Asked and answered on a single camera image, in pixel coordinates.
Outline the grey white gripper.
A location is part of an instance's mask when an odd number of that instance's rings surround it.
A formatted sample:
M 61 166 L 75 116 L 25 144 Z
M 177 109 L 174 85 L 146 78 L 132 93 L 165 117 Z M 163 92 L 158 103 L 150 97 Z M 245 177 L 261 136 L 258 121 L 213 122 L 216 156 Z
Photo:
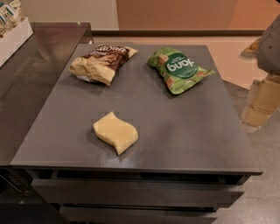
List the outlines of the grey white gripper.
M 264 80 L 254 80 L 250 86 L 240 124 L 248 133 L 260 129 L 280 108 L 280 16 L 261 36 L 257 65 L 269 74 Z

